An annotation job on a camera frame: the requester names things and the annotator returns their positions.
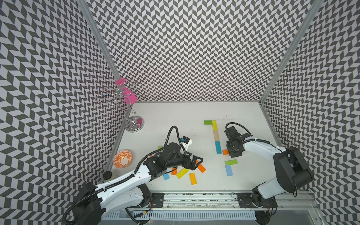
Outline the yellow block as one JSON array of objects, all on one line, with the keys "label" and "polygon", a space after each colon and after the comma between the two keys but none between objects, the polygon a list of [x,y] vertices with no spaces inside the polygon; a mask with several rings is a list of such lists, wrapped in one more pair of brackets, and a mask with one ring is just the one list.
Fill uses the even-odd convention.
[{"label": "yellow block", "polygon": [[218,130],[216,121],[212,121],[212,127],[214,131]]}]

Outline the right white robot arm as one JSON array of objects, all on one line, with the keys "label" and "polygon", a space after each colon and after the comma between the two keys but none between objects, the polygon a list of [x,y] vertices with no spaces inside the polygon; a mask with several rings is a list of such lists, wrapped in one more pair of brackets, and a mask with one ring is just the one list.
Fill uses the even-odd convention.
[{"label": "right white robot arm", "polygon": [[238,193],[241,208],[276,208],[275,196],[297,191],[315,180],[301,151],[296,147],[279,147],[269,141],[254,137],[243,125],[229,122],[225,126],[225,135],[229,155],[232,158],[242,156],[245,151],[259,155],[272,162],[276,176],[255,188],[251,192]]}]

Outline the natural wood block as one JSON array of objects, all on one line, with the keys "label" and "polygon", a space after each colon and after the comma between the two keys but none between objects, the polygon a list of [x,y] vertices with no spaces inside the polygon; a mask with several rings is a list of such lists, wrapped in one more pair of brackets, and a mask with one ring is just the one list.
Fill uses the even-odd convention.
[{"label": "natural wood block", "polygon": [[219,142],[220,138],[219,138],[218,130],[213,130],[213,134],[214,134],[214,141]]}]

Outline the teal block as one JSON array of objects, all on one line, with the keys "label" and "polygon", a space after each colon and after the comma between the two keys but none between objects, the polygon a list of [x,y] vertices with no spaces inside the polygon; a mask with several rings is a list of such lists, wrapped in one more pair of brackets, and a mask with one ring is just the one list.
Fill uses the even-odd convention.
[{"label": "teal block", "polygon": [[217,154],[222,154],[220,141],[215,141],[215,146],[216,146],[216,153]]}]

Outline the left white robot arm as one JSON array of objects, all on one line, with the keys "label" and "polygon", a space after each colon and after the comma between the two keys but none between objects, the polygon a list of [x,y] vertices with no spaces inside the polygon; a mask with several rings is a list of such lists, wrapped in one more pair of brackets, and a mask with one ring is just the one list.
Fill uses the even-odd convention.
[{"label": "left white robot arm", "polygon": [[173,130],[178,128],[172,126],[164,145],[145,155],[135,170],[101,184],[89,182],[83,185],[64,212],[62,224],[97,225],[103,217],[115,211],[145,207],[152,199],[147,183],[169,173],[169,168],[196,170],[203,158],[188,152],[192,140],[186,136],[177,136],[177,142],[169,142]]}]

